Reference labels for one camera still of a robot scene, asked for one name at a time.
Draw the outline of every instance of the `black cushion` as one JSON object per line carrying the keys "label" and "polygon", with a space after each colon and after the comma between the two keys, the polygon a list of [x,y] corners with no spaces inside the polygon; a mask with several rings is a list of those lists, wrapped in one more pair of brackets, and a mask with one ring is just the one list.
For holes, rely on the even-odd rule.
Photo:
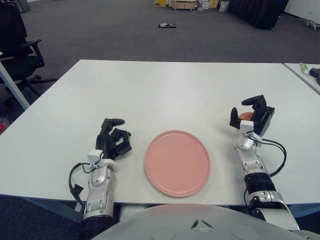
{"label": "black cushion", "polygon": [[1,63],[13,81],[18,81],[29,77],[39,67],[39,61],[36,56],[10,58],[2,60]]}

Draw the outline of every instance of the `white table surface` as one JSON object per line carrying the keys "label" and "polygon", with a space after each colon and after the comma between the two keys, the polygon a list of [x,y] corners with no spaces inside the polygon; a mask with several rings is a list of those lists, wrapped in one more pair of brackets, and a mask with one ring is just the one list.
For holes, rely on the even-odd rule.
{"label": "white table surface", "polygon": [[[118,203],[244,204],[245,183],[232,144],[232,107],[264,94],[275,114],[265,138],[288,152],[273,177],[288,204],[320,200],[320,97],[277,63],[176,63],[80,60],[0,136],[0,194],[74,200],[70,169],[87,162],[104,118],[121,118],[132,133],[132,151],[116,160]],[[187,131],[206,146],[211,174],[196,194],[175,198],[148,180],[144,154],[158,134]],[[282,162],[272,146],[258,150],[270,172]],[[88,194],[88,175],[79,168],[72,182]]]}
{"label": "white table surface", "polygon": [[[304,75],[301,72],[300,64],[298,63],[285,63],[294,74],[296,74],[302,81],[304,81],[310,88],[320,95],[320,85],[317,83],[317,79],[311,75]],[[311,69],[320,69],[320,64],[307,64],[309,71]]]}

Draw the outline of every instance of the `table leg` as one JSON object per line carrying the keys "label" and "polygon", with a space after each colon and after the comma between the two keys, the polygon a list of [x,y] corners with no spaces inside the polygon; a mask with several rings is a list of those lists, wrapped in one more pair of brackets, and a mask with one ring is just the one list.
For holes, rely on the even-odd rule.
{"label": "table leg", "polygon": [[61,203],[58,200],[51,199],[41,199],[41,198],[28,198],[24,197],[24,200],[33,203],[41,208],[47,209],[50,212],[58,214],[62,217],[70,219],[76,223],[81,223],[83,214],[77,212],[76,210],[68,207],[67,205]]}
{"label": "table leg", "polygon": [[0,61],[0,77],[4,81],[5,85],[10,89],[11,93],[14,95],[14,97],[18,100],[18,102],[21,104],[24,110],[26,110],[28,107],[30,107],[30,104],[26,100],[26,98],[23,96],[15,82],[12,80],[10,75],[8,74],[5,67],[2,65]]}

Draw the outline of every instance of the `green tube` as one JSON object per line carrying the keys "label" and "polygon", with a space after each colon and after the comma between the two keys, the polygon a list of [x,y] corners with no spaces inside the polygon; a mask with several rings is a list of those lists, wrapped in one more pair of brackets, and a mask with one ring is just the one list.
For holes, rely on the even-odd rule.
{"label": "green tube", "polygon": [[307,64],[300,62],[300,67],[301,67],[301,72],[303,72],[304,75],[309,74]]}

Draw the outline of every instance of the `orange object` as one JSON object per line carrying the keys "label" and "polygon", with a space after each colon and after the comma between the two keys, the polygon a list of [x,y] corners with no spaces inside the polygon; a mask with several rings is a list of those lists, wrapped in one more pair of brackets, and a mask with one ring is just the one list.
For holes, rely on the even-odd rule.
{"label": "orange object", "polygon": [[253,114],[252,112],[247,111],[247,112],[241,113],[239,115],[239,118],[242,120],[250,121],[252,118],[252,114]]}

